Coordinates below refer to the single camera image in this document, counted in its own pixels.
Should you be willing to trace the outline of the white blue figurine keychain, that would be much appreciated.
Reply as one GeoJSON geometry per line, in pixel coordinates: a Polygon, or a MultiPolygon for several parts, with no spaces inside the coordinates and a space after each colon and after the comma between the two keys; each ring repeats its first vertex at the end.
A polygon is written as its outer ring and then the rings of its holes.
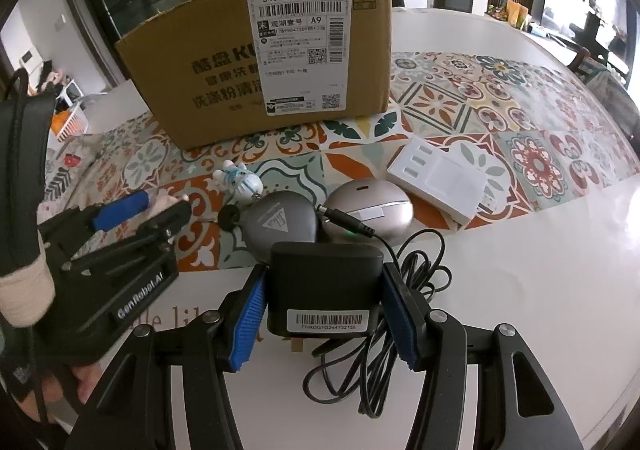
{"type": "Polygon", "coordinates": [[[243,162],[224,160],[212,173],[213,180],[227,196],[227,204],[249,206],[262,198],[264,184],[243,162]]]}

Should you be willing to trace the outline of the dark grey earbud case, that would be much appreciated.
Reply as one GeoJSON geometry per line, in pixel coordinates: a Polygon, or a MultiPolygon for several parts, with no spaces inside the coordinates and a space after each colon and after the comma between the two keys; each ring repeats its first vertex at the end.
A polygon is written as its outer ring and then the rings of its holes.
{"type": "Polygon", "coordinates": [[[292,191],[267,194],[242,210],[227,204],[218,213],[218,268],[240,268],[269,262],[278,242],[314,243],[318,219],[314,204],[292,191]]]}

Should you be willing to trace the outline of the silver oval case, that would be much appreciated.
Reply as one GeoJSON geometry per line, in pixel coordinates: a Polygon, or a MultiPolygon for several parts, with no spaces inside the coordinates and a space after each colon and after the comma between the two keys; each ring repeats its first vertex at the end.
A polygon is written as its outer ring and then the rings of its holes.
{"type": "Polygon", "coordinates": [[[389,241],[402,236],[413,220],[408,194],[384,179],[355,179],[335,189],[323,205],[340,210],[389,241]]]}

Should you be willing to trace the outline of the white usb hub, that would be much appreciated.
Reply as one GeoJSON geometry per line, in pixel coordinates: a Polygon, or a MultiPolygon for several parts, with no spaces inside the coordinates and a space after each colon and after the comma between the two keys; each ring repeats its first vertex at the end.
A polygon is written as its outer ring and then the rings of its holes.
{"type": "Polygon", "coordinates": [[[472,222],[488,183],[481,170],[418,137],[412,137],[394,157],[386,177],[446,213],[460,227],[472,222]]]}

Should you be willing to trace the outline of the black power adapter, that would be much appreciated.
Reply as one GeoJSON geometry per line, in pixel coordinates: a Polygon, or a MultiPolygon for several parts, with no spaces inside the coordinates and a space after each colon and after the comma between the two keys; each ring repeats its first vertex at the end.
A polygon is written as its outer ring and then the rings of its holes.
{"type": "Polygon", "coordinates": [[[384,256],[367,244],[279,242],[264,279],[267,328],[292,338],[374,332],[384,256]]]}

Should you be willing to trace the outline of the patterned white bag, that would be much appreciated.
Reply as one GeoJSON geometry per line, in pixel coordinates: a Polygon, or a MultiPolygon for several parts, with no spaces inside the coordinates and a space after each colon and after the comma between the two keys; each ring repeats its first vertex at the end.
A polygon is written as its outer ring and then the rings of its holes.
{"type": "Polygon", "coordinates": [[[103,148],[104,134],[68,138],[55,153],[47,154],[44,168],[44,197],[38,206],[37,222],[42,224],[66,209],[89,167],[103,148]]]}

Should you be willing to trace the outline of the white basket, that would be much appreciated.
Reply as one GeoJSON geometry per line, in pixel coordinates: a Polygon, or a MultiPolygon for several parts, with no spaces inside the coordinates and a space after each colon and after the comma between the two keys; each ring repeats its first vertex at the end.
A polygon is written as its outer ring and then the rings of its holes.
{"type": "Polygon", "coordinates": [[[64,142],[70,137],[85,135],[89,123],[81,106],[73,106],[60,113],[54,114],[51,122],[51,132],[57,142],[64,142]]]}

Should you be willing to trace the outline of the patterned colourful table mat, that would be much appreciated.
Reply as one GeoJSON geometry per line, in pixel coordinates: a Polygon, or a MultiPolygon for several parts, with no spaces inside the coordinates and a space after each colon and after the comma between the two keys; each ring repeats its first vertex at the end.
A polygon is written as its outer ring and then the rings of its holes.
{"type": "Polygon", "coordinates": [[[323,201],[341,184],[381,178],[412,137],[487,175],[472,220],[483,227],[585,196],[634,176],[638,156],[573,75],[491,56],[398,52],[390,102],[370,118],[294,125],[183,151],[151,114],[102,132],[103,148],[65,210],[143,190],[185,194],[193,217],[178,240],[182,271],[218,268],[224,195],[212,173],[240,161],[267,191],[323,201]]]}

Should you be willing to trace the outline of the brown cardboard box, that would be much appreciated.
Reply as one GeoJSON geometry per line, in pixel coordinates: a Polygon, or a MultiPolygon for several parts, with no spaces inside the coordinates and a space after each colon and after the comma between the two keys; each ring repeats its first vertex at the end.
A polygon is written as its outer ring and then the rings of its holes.
{"type": "Polygon", "coordinates": [[[392,0],[187,0],[116,46],[183,150],[383,113],[392,0]]]}

